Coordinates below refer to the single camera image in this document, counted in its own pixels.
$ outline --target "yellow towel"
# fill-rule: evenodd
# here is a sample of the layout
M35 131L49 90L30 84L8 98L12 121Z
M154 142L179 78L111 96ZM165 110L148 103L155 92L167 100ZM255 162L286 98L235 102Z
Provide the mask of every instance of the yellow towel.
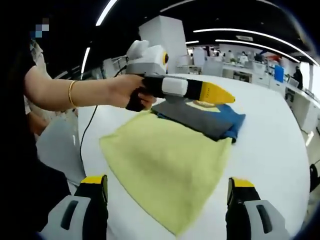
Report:
M178 235L196 219L219 182L231 141L215 142L143 112L102 137L100 147L131 197Z

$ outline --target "black cable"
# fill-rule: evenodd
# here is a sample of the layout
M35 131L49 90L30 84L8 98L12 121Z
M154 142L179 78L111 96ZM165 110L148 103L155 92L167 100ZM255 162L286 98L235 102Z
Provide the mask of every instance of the black cable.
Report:
M116 76L118 76L119 73L121 73L121 72L122 72L123 70L125 70L126 68L127 68L127 66L123 66L123 67L116 73L116 75L114 75L114 78L115 78ZM93 113L92 113L92 116L91 116L91 118L90 118L90 121L89 121L88 125L86 126L86 128L84 129L83 134L82 134L81 143L80 143L80 159L81 159L82 165L84 164L84 161L83 161L83 159L82 159L82 153L81 153L81 151L82 151L82 144L83 144L83 142L84 142L85 134L86 134L86 132L87 132L87 130L88 130L88 128L89 128L92 120L94 119L94 116L95 116L95 114L96 114L97 108L98 108L98 105L95 106L94 111L93 111Z

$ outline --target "gray cloth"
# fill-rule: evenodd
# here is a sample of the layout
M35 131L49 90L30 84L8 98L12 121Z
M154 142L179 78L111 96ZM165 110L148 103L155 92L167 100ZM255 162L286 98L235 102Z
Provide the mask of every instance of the gray cloth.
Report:
M224 139L224 133L233 126L233 123L216 119L207 112L189 106L185 102L168 103L164 101L152 107L152 111L160 118L180 123L203 133L214 141Z

